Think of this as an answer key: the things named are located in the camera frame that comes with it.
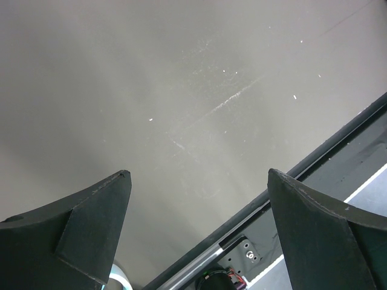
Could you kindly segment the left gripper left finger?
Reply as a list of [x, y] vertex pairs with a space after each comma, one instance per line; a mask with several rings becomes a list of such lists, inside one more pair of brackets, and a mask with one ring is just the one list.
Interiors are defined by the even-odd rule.
[[1, 221], [1, 289], [102, 289], [131, 189], [130, 172], [121, 170]]

